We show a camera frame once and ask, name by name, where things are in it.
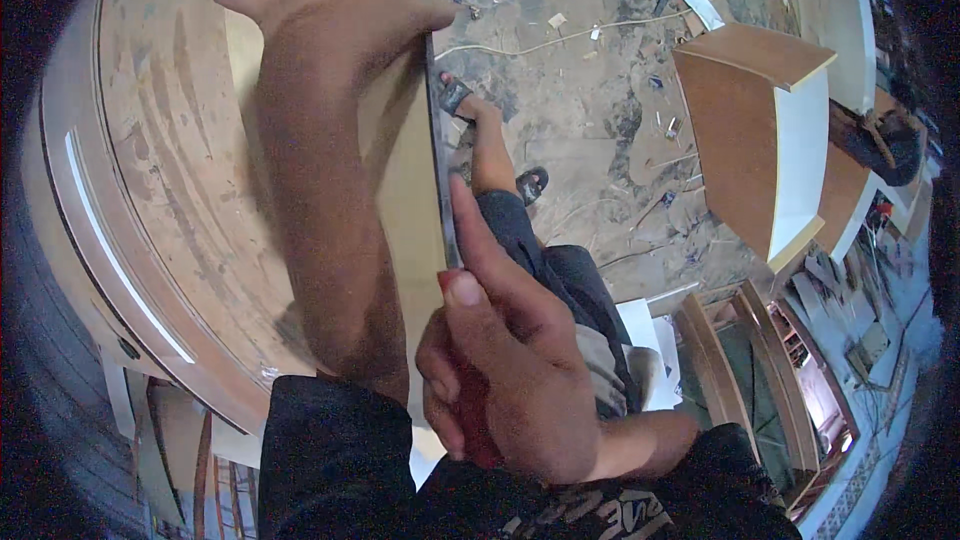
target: foot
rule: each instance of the foot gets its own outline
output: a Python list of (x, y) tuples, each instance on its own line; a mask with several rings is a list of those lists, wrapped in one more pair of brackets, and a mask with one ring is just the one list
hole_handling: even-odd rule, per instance
[[(443, 82), (444, 86), (446, 86), (453, 82), (453, 73), (444, 71), (439, 75), (439, 80)], [(497, 115), (499, 111), (500, 110), (494, 104), (486, 102), (486, 100), (478, 96), (476, 92), (471, 92), (460, 101), (460, 105), (457, 107), (456, 115), (457, 117), (462, 117), (465, 120), (476, 121), (483, 115)]]

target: leg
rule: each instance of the leg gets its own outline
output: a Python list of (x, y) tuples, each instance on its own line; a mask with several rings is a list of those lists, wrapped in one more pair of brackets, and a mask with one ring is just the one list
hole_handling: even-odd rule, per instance
[[(449, 84), (453, 81), (453, 76), (443, 73), (440, 79)], [(506, 144), (503, 143), (503, 113), (500, 109), (471, 93), (460, 103), (457, 115), (473, 120), (477, 127), (470, 171), (470, 186), (473, 188), (474, 197), (491, 190), (502, 190), (519, 197), (517, 184), (514, 182), (514, 163), (507, 153)]]

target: black sandal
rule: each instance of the black sandal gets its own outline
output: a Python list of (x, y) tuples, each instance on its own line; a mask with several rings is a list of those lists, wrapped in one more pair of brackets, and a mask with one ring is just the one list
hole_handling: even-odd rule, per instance
[(546, 174), (546, 169), (537, 166), (528, 169), (516, 177), (516, 191), (523, 198), (523, 206), (529, 207), (537, 202), (546, 188), (550, 177)]
[[(439, 83), (443, 84), (444, 80), (440, 79)], [(454, 76), (450, 83), (446, 84), (439, 93), (439, 108), (454, 117), (459, 117), (457, 109), (460, 108), (460, 103), (473, 93), (474, 91), (471, 90), (467, 84), (460, 81), (460, 78)]]

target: black shirt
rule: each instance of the black shirt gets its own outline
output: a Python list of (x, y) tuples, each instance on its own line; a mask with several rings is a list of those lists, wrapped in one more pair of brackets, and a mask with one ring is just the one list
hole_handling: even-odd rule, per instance
[(700, 435), (655, 482), (544, 488), (449, 458), (416, 492), (411, 421), (348, 383), (273, 384), (259, 488), (261, 538), (800, 538), (736, 424)]

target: dusty floor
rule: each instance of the dusty floor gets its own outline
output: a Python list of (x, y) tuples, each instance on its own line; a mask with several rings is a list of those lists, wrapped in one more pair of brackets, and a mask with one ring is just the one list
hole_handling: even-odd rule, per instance
[[(657, 0), (464, 0), (464, 11), (435, 34), (436, 54), (462, 45), (523, 51), (594, 25), (647, 19)], [(715, 0), (725, 21), (796, 33), (789, 0)], [(664, 14), (687, 6), (671, 0)], [(548, 23), (561, 13), (566, 22)], [(616, 302), (699, 283), (697, 292), (747, 277), (770, 287), (765, 266), (706, 206), (688, 122), (678, 138), (665, 131), (685, 117), (670, 50), (690, 38), (683, 17), (604, 29), (523, 56), (457, 50), (439, 65), (498, 104), (514, 168), (545, 166), (550, 186), (531, 209), (547, 244), (585, 246)], [(662, 81), (654, 88), (650, 78)], [(471, 134), (451, 130), (469, 158)], [(677, 194), (668, 209), (652, 203)], [(641, 217), (649, 211), (637, 226)], [(673, 310), (652, 305), (654, 315)]]

